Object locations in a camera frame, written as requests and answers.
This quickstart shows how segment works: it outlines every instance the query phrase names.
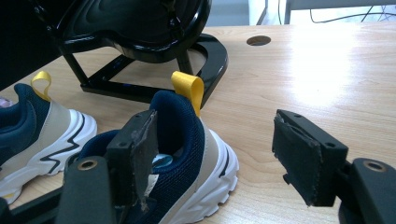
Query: table surface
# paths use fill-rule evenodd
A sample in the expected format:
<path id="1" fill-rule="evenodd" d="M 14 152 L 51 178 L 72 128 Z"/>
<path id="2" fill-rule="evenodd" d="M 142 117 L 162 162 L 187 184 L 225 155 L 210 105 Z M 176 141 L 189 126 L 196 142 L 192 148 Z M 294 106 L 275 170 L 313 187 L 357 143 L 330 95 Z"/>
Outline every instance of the table surface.
<path id="1" fill-rule="evenodd" d="M 236 152 L 238 184 L 226 204 L 202 223 L 336 223 L 334 207 L 307 207 L 282 175 L 271 150 L 277 109 L 299 113 L 349 147 L 347 159 L 371 158 L 396 167 L 396 23 L 212 27 L 229 53 L 228 69 L 201 112 L 206 125 Z M 271 42 L 253 47 L 250 37 Z M 77 55 L 87 74 L 117 51 Z M 191 52 L 195 71 L 203 56 Z M 42 68 L 52 75 L 49 95 L 58 103 L 92 115 L 103 133 L 121 128 L 149 105 L 83 92 L 60 58 Z M 134 63 L 116 80 L 171 87 L 177 63 Z M 32 75 L 21 80 L 30 83 Z M 0 95 L 18 101 L 12 88 Z M 19 206 L 59 188 L 63 174 L 29 182 Z"/>

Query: black wavy stripe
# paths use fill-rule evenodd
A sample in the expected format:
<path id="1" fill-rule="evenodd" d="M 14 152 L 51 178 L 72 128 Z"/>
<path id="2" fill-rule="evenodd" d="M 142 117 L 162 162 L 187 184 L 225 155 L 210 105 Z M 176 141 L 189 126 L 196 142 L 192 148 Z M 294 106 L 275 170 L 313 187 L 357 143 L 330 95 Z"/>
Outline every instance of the black wavy stripe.
<path id="1" fill-rule="evenodd" d="M 81 124 L 81 126 L 78 128 L 78 130 L 69 139 L 67 139 L 67 142 L 72 144 L 72 146 L 64 148 L 62 150 L 59 150 L 59 151 L 54 152 L 52 154 L 49 154 L 48 156 L 43 157 L 43 158 L 40 159 L 41 161 L 55 161 L 55 165 L 53 165 L 53 167 L 49 170 L 49 174 L 52 173 L 52 171 L 61 163 L 58 160 L 52 159 L 51 158 L 52 156 L 64 153 L 66 151 L 71 151 L 71 150 L 76 149 L 76 148 L 79 147 L 79 144 L 75 143 L 74 139 L 81 132 L 81 130 L 84 128 L 84 125 L 85 125 L 85 117 L 84 117 L 83 114 L 81 114 L 81 116 L 82 116 L 82 124 Z"/>
<path id="2" fill-rule="evenodd" d="M 228 167 L 228 162 L 230 161 L 230 154 L 228 154 L 228 148 L 226 148 L 226 151 L 227 151 L 227 161 L 225 162 L 224 168 L 221 171 L 219 178 L 225 175 L 225 171 L 227 170 L 227 167 Z"/>

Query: white wall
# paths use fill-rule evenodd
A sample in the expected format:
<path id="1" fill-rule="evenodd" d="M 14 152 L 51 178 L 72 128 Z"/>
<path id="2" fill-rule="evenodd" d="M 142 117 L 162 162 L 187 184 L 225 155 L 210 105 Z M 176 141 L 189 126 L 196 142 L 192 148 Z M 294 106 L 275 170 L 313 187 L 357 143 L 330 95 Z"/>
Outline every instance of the white wall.
<path id="1" fill-rule="evenodd" d="M 206 26 L 249 25 L 248 3 L 249 0 L 212 0 Z"/>
<path id="2" fill-rule="evenodd" d="M 265 0 L 248 0 L 249 24 L 256 25 L 265 9 Z"/>

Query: beige sneaker panel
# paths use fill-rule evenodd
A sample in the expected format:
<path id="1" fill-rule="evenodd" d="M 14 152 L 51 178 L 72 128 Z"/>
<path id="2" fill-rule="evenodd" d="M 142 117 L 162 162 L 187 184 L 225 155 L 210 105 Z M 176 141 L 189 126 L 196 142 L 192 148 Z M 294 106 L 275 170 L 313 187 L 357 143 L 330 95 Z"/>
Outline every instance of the beige sneaker panel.
<path id="1" fill-rule="evenodd" d="M 49 113 L 41 129 L 40 137 L 24 151 L 3 163 L 1 166 L 2 172 L 0 172 L 0 180 L 26 166 L 28 161 L 32 159 L 35 154 L 48 147 L 62 136 L 62 134 L 66 132 L 69 123 L 69 110 L 52 101 Z"/>
<path id="2" fill-rule="evenodd" d="M 169 223 L 174 214 L 180 210 L 181 206 L 191 197 L 191 195 L 200 188 L 205 181 L 212 174 L 215 169 L 218 159 L 219 150 L 215 138 L 210 133 L 209 129 L 202 122 L 205 130 L 205 151 L 204 158 L 201 164 L 200 173 L 192 185 L 186 190 L 186 192 L 177 200 L 177 202 L 169 209 L 168 213 L 163 217 L 160 223 Z"/>

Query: round hole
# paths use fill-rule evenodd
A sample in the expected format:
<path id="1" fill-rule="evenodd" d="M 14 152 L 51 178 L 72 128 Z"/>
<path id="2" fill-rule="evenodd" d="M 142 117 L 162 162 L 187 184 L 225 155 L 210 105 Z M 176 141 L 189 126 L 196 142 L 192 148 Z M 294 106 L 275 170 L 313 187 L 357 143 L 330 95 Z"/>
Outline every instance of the round hole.
<path id="1" fill-rule="evenodd" d="M 363 164 L 370 170 L 373 170 L 376 172 L 386 172 L 387 171 L 387 168 L 383 164 L 380 164 L 376 161 L 364 161 Z"/>
<path id="2" fill-rule="evenodd" d="M 269 44 L 271 42 L 271 38 L 266 35 L 256 35 L 247 40 L 247 43 L 250 46 L 262 46 Z"/>
<path id="3" fill-rule="evenodd" d="M 333 144 L 333 143 L 326 143 L 326 146 L 328 146 L 328 147 L 335 147 L 335 144 Z"/>
<path id="4" fill-rule="evenodd" d="M 98 164 L 98 162 L 97 162 L 97 161 L 93 161 L 93 160 L 90 160 L 90 161 L 83 161 L 82 163 L 80 163 L 80 164 L 78 165 L 78 169 L 79 169 L 79 170 L 82 170 L 82 171 L 91 170 L 91 169 L 92 169 L 93 167 L 95 167 L 97 164 Z"/>

